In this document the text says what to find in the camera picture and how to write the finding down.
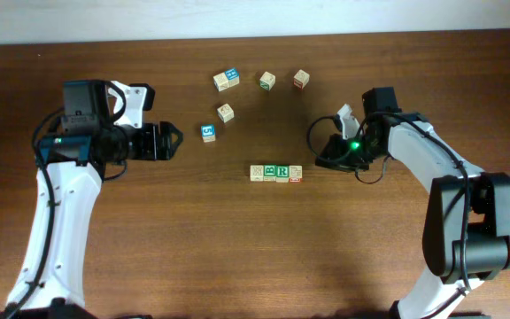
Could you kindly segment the red sided wooden block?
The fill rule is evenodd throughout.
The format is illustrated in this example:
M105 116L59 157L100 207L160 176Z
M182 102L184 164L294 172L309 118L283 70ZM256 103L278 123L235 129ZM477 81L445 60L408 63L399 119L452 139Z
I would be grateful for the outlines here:
M298 165L289 166L289 182L300 183L303 179L303 168Z

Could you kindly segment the green letter B block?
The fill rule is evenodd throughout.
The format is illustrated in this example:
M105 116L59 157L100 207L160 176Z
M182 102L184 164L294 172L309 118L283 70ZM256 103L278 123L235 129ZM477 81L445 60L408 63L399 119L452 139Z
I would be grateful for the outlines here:
M263 166L263 180L265 182L275 182L276 181L276 165L264 165Z

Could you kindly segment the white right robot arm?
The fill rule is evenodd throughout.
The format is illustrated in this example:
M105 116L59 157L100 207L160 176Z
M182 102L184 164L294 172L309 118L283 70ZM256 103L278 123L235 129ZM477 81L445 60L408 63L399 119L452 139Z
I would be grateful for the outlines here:
M392 87L330 116L337 132L315 155L318 167L359 175L377 159L398 160L429 194L422 235L426 267L391 305L391 318L450 318L469 293L510 269L510 176L462 158L420 113L405 113Z

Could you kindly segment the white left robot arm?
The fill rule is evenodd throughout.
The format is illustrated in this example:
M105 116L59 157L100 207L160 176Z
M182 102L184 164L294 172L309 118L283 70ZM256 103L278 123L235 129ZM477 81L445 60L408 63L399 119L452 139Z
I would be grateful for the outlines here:
M109 166L170 160L183 141L172 123L146 123L146 83L65 82L63 102L31 137L37 201L27 252L1 318L88 318L83 265L89 223Z

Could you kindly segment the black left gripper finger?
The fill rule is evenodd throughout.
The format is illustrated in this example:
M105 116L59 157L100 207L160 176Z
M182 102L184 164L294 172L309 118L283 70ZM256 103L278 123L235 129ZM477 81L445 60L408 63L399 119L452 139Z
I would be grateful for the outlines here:
M171 122L160 122L160 139L163 142L182 142L183 133Z
M160 142L160 159L170 160L176 154L176 151L178 150L181 143L182 140L177 140L176 142L162 140Z

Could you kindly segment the wooden letter M block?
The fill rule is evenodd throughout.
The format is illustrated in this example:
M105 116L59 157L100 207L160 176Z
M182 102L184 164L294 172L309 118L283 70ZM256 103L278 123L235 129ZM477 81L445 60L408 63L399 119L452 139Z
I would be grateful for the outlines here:
M250 180L252 182L263 182L264 181L264 166L263 165L251 165L250 166Z

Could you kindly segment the green letter R block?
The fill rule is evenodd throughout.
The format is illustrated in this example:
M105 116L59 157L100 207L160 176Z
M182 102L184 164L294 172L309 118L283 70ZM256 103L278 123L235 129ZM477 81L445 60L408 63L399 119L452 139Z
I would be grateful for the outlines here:
M290 181L290 167L285 165L277 165L275 180L278 183L288 183Z

